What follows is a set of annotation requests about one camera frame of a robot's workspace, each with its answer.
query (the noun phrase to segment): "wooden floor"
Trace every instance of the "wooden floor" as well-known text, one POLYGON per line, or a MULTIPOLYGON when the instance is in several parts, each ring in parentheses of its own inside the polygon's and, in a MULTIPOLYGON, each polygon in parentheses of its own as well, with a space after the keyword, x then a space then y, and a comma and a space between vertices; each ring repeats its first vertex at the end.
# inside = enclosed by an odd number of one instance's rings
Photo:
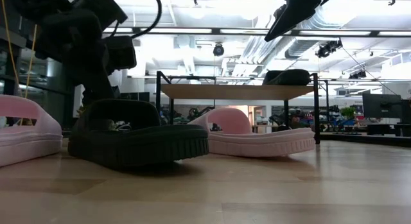
POLYGON ((0 168, 0 223, 411 223, 411 150, 324 141, 116 172, 63 152, 0 168))

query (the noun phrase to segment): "black cable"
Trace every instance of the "black cable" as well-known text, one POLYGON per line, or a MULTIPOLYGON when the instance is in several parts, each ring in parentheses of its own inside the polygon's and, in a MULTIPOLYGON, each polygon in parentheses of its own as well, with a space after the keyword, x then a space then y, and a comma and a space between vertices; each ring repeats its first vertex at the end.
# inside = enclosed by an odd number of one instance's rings
POLYGON ((116 34, 117 28, 118 28, 119 25, 120 25, 120 22, 117 21, 116 26, 114 27, 114 31, 111 33, 110 37, 113 37, 116 34))
POLYGON ((387 87, 385 84, 383 84, 381 81, 379 81, 376 77, 374 77, 369 71, 367 71, 360 63, 358 63, 358 61, 347 51, 345 50, 344 47, 342 47, 342 49, 358 64, 358 66, 360 66, 366 73, 368 73, 371 77, 373 77, 378 83, 380 83, 383 87, 385 87, 386 89, 388 89, 390 92, 394 93, 394 95, 397 95, 393 90, 391 90, 389 87, 387 87))
POLYGON ((144 31, 140 31, 139 33, 136 33, 134 35, 132 35, 132 39, 140 37, 141 35, 145 35, 148 32, 150 32, 153 28, 156 27, 156 25, 159 23, 160 19, 161 19, 161 15, 162 15, 162 4, 161 4, 161 0, 155 0, 157 2, 157 7, 158 7, 158 11, 157 11, 157 16, 153 22, 152 25, 150 25, 147 29, 145 29, 144 31))

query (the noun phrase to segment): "computer monitor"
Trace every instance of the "computer monitor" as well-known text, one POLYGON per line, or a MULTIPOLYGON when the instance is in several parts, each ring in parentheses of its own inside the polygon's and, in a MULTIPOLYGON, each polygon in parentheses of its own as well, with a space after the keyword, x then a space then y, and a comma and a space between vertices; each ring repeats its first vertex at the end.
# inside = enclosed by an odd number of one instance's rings
POLYGON ((132 100, 150 102, 150 93, 149 92, 121 93, 121 99, 132 99, 132 100))
POLYGON ((401 119, 404 124, 411 124, 411 100, 403 99, 403 118, 401 119))
POLYGON ((401 96, 387 94, 363 94, 364 117, 403 118, 401 96))

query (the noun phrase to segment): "yellow cable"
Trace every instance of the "yellow cable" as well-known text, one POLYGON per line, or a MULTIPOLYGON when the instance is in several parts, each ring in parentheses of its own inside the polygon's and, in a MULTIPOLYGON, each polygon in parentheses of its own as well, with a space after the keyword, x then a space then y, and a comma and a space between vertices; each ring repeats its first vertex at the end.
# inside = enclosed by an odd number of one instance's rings
POLYGON ((24 94, 24 98, 27 98, 27 94, 28 94, 28 84, 30 82, 31 67, 33 66, 34 47, 36 45, 36 37, 37 37, 37 24, 34 25, 33 45, 31 46, 31 58, 30 58, 30 65, 28 66, 28 75, 27 75, 27 82, 26 82, 26 93, 24 94))
POLYGON ((4 0, 1 0, 1 5, 3 6, 3 14, 4 14, 4 23, 6 24, 6 34, 7 34, 7 39, 8 39, 8 50, 10 52, 10 55, 12 56, 12 65, 13 65, 13 71, 14 71, 14 76, 15 76, 15 82, 17 83, 17 90, 20 89, 19 87, 19 75, 17 74, 17 70, 15 67, 15 62, 14 62, 14 56, 13 56, 13 49, 12 49, 12 42, 10 38, 10 32, 8 31, 8 21, 7 21, 7 14, 6 14, 6 5, 4 3, 4 0))
MULTIPOLYGON (((7 39, 8 39, 8 49, 10 51, 10 55, 11 55, 11 59, 12 59, 15 82, 17 83, 17 90, 19 90, 20 89, 20 86, 19 86, 20 81, 19 81, 19 75, 17 74, 17 70, 16 70, 16 66, 15 66, 15 62, 14 62, 12 42, 11 42, 11 38, 10 38, 10 32, 8 30, 8 20, 7 20, 6 5, 4 3, 4 0, 1 0, 1 4, 3 6, 4 23, 6 25, 6 34, 7 34, 7 39)), ((29 82, 30 82, 31 67, 33 65, 34 47, 35 47, 35 43, 36 43, 36 37, 37 37, 37 24, 34 26, 33 45, 31 47, 31 58, 30 58, 30 65, 29 65, 29 69, 28 69, 28 77, 27 77, 27 82, 26 82, 26 93, 25 93, 24 98, 27 98, 27 95, 28 95, 28 85, 29 85, 29 82)), ((20 125, 23 124, 23 120, 24 120, 24 118, 20 119, 20 125)), ((29 125, 33 125, 33 121, 31 119, 29 119, 29 125)))

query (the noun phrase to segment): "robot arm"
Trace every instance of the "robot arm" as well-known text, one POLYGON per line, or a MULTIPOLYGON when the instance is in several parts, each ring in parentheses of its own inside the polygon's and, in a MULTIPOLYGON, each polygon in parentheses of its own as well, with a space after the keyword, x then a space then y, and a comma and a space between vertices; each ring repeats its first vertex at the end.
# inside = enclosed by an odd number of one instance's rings
MULTIPOLYGON (((135 67, 136 54, 130 36, 102 32, 127 16, 114 0, 11 0, 16 10, 40 27, 37 47, 56 54, 74 84, 83 84, 83 103, 115 98, 118 90, 107 78, 114 70, 135 67)), ((36 52, 37 58, 48 58, 36 52)))

